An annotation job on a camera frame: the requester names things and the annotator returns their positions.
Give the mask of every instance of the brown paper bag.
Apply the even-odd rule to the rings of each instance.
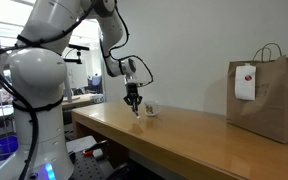
[[[262,61],[230,62],[227,121],[278,142],[288,143],[288,57],[282,56],[280,51],[280,57],[275,61],[263,62],[264,48],[260,50]],[[235,70],[245,63],[256,66],[255,101],[235,98]]]

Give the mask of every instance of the small cup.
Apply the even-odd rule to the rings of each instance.
[[[145,101],[145,115],[146,116],[156,116],[160,111],[158,110],[157,101]]]

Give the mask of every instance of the white label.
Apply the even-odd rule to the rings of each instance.
[[[255,66],[236,67],[235,96],[237,99],[255,100]]]

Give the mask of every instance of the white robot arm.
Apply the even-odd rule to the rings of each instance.
[[[114,60],[110,50],[123,36],[115,0],[37,0],[8,58],[12,85],[2,86],[13,94],[18,150],[0,166],[0,179],[69,179],[74,167],[68,157],[63,132],[62,83],[66,65],[60,54],[72,30],[83,19],[97,19],[103,32],[102,53],[110,76],[125,75],[124,100],[137,113],[141,86],[132,80],[135,63]]]

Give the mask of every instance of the table surface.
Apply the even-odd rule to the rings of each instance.
[[[288,179],[288,144],[230,125],[224,116],[166,106],[160,108],[156,117],[146,117],[144,107],[140,106],[140,120],[123,102],[92,105],[72,112],[75,123],[110,136],[190,179],[199,171],[192,168],[197,167],[235,179]],[[145,154],[144,146],[149,147],[149,144],[157,149],[152,148]],[[172,160],[183,167],[169,165]]]
[[[94,94],[83,94],[83,95],[76,95],[72,96],[72,98],[79,98],[72,102],[62,102],[62,108],[63,109],[69,109],[76,106],[83,106],[83,105],[90,105],[91,96],[94,96]],[[0,119],[3,117],[3,115],[6,117],[8,115],[11,115],[13,113],[14,109],[11,105],[3,106],[3,108],[0,107]]]

